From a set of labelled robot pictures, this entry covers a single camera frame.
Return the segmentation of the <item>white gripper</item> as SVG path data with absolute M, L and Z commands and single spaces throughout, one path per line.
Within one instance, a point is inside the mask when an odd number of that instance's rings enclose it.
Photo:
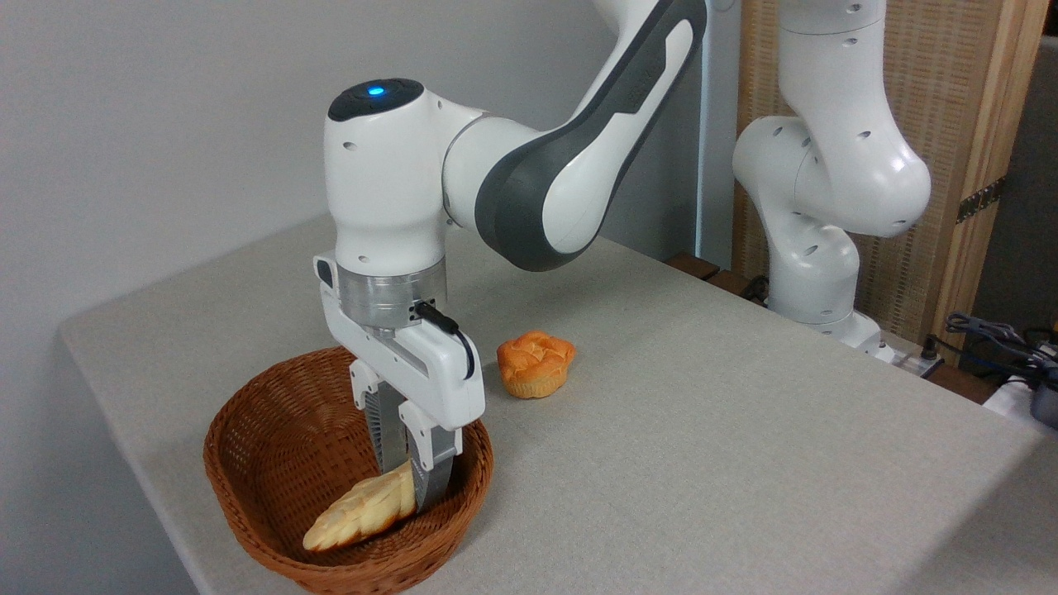
M 464 452 L 461 427 L 486 407 L 480 369 L 466 373 L 479 358 L 466 353 L 474 349 L 472 341 L 461 342 L 415 310 L 420 302 L 446 305 L 446 263 L 415 274 L 369 276 L 317 254 L 314 267 L 329 331 L 358 358 L 349 365 L 352 395 L 379 470 L 386 474 L 407 462 L 408 440 L 413 493 L 425 512 L 446 495 L 454 459 Z

